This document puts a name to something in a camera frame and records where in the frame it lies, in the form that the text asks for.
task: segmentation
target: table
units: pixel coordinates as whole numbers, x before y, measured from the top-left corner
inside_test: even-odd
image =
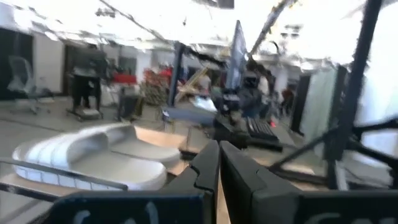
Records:
[[[162,133],[159,131],[153,131],[150,129],[136,127],[137,137],[143,141],[150,142],[157,146],[163,147],[179,147],[184,145],[187,138],[179,134],[169,134]],[[262,159],[255,160],[263,164],[266,163]],[[168,171],[172,174],[179,175],[188,166],[187,161],[180,161],[175,167],[169,169]],[[291,169],[306,170],[306,172],[311,172],[310,169],[305,167],[291,166]],[[296,187],[302,190],[319,190],[319,188],[314,187],[309,184],[303,183],[293,183]],[[218,214],[217,214],[217,224],[229,224],[229,216],[226,208],[223,188],[221,186],[221,181],[219,181],[219,191],[218,191]],[[50,184],[43,184],[38,182],[33,182],[17,174],[9,174],[0,178],[0,190],[10,192],[12,194],[23,195],[26,197],[36,198],[39,200],[46,200],[49,202],[54,201],[58,197],[62,197],[77,191],[80,189],[71,187],[60,187]]]

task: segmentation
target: ceiling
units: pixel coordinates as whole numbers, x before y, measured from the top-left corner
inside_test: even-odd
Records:
[[[99,0],[0,1],[23,9],[16,13],[18,23],[25,26],[31,26],[31,21],[34,24],[44,24],[46,29],[62,32],[69,37],[76,37],[84,31],[86,36],[105,36],[124,45],[137,45],[143,40],[154,39],[148,31],[118,13],[115,13],[114,18],[96,16],[98,9],[107,9]],[[228,45],[232,41],[235,22],[239,19],[248,48],[257,39],[269,12],[279,1],[235,0],[234,9],[219,9],[200,4],[198,0],[106,0],[116,9],[131,15],[138,24],[155,30],[163,38],[189,44]],[[363,2],[364,0],[300,0],[299,4],[280,15],[268,39],[286,41],[280,35],[285,32],[285,25],[301,24],[303,29],[300,31],[300,38],[289,40],[293,43],[291,46],[300,46],[301,51],[305,47],[304,51],[308,51],[308,45],[315,40],[324,45],[325,34],[336,32],[341,18],[363,5]],[[353,26],[359,27],[359,24],[355,22]]]

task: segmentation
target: mesh chair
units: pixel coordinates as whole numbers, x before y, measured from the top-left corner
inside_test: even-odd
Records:
[[[39,98],[54,98],[54,94],[48,88],[36,85],[32,67],[26,59],[18,56],[10,56],[9,63],[12,70],[12,80],[8,84],[8,90],[24,94],[29,101],[29,109],[34,114],[37,114],[41,109],[39,107]]]

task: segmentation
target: black metal bar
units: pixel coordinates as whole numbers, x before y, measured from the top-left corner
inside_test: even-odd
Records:
[[[175,94],[177,92],[178,76],[181,73],[181,61],[182,61],[182,55],[184,54],[184,51],[185,51],[185,47],[186,47],[185,44],[183,44],[181,42],[175,43],[173,73],[172,73],[172,78],[170,81],[169,100],[167,101],[167,105],[170,107],[174,106]]]
[[[266,22],[264,23],[261,32],[250,51],[250,56],[254,55],[259,48],[262,41],[266,38],[266,35],[270,31],[271,27],[275,24],[282,11],[289,5],[292,4],[293,0],[283,0],[276,7],[272,8],[271,13],[268,15]]]
[[[0,182],[0,191],[9,192],[11,194],[22,195],[37,200],[43,200],[46,202],[54,202],[59,198],[58,195],[44,193],[40,189],[26,189],[20,186],[8,185]]]
[[[368,147],[362,145],[360,142],[357,142],[355,140],[350,140],[349,146],[350,147],[348,148],[348,150],[356,151],[362,155],[365,155],[365,156],[373,158],[377,161],[383,162],[391,168],[393,168],[393,167],[398,168],[398,159],[396,159],[393,156],[390,156],[383,152],[375,151],[374,149],[368,148]]]
[[[312,150],[317,144],[320,144],[323,141],[327,141],[335,133],[336,133],[336,128],[331,129],[331,130],[323,133],[321,136],[315,138],[310,143],[308,143],[305,146],[301,147],[301,149],[296,150],[293,153],[291,153],[290,155],[282,158],[281,160],[274,162],[273,165],[271,165],[269,167],[269,169],[271,171],[280,169],[287,162],[290,162],[290,161],[298,158],[298,156],[301,156],[302,154],[306,153],[307,151]]]
[[[26,167],[30,169],[35,169],[43,172],[49,172],[52,174],[56,175],[62,175],[65,177],[70,177],[70,178],[76,178],[82,181],[86,182],[92,182],[94,184],[100,184],[100,185],[105,185],[108,187],[114,187],[115,189],[121,189],[121,190],[128,190],[128,186],[126,184],[120,184],[116,183],[113,181],[108,181],[108,180],[103,180],[103,179],[98,179],[96,177],[88,177],[82,174],[77,174],[74,172],[66,171],[66,170],[61,170],[61,169],[56,169],[53,167],[48,167],[48,166],[43,166],[39,164],[33,164],[30,162],[24,162],[24,161],[17,161],[11,158],[0,158],[0,163],[5,163],[5,164],[10,164],[10,165],[15,165],[15,166],[21,166],[21,167]]]
[[[363,85],[363,72],[368,59],[374,28],[381,5],[382,0],[368,0],[366,3],[362,28],[354,55],[352,72],[347,85],[343,108],[339,114],[339,130],[336,135],[336,140],[333,142],[331,141],[333,147],[328,147],[331,152],[333,151],[333,153],[329,153],[328,155],[331,161],[340,161],[342,159],[343,151],[351,137],[358,107],[358,99]]]
[[[357,137],[360,137],[362,133],[383,129],[398,129],[398,119],[393,118],[382,123],[353,127],[353,134],[355,134]]]

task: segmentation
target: black panel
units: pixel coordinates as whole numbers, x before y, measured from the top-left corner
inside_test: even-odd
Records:
[[[303,117],[305,101],[307,100],[308,87],[310,85],[311,76],[302,75],[298,81],[296,96],[293,104],[292,119],[290,120],[290,129],[296,133],[300,132],[300,123]]]
[[[24,94],[7,89],[12,80],[12,71],[8,58],[11,55],[23,57],[33,67],[33,37],[0,28],[0,40],[0,100],[26,98]]]
[[[338,124],[337,119],[341,111],[341,107],[343,106],[348,80],[349,75],[347,69],[340,65],[337,70],[333,99],[330,106],[329,128],[335,124]]]

